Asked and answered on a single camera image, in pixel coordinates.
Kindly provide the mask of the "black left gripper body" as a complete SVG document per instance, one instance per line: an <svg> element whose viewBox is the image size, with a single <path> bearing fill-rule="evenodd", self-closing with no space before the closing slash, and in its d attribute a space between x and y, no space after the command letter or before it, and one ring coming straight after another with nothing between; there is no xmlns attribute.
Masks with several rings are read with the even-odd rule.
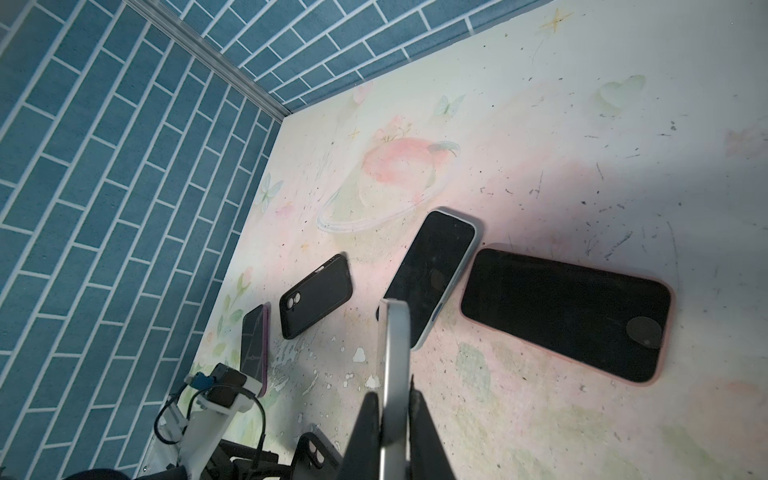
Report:
<svg viewBox="0 0 768 480"><path fill-rule="evenodd" d="M221 440L197 479L290 479L292 468L279 463L279 455L229 440ZM181 464L143 466L138 479L193 479Z"/></svg>

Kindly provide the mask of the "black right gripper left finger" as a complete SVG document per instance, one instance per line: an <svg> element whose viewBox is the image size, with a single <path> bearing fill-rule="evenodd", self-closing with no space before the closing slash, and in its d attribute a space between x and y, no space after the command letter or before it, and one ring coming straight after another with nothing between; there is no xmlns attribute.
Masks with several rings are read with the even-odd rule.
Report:
<svg viewBox="0 0 768 480"><path fill-rule="evenodd" d="M380 437L379 398L375 392L368 392L363 398L337 479L378 479Z"/></svg>

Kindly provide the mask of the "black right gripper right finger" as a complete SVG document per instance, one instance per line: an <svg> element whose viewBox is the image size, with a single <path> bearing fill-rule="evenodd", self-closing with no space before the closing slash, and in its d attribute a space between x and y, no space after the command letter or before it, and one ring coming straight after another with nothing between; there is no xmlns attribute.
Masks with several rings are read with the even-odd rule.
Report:
<svg viewBox="0 0 768 480"><path fill-rule="evenodd" d="M411 378L409 391L410 478L455 480L423 394Z"/></svg>

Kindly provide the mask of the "black case dual camera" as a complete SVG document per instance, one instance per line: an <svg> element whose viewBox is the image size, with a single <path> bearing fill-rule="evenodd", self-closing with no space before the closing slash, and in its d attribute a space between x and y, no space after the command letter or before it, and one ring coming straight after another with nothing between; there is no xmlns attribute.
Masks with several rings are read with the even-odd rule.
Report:
<svg viewBox="0 0 768 480"><path fill-rule="evenodd" d="M291 464L292 480L335 480L342 456L322 432L303 433Z"/></svg>

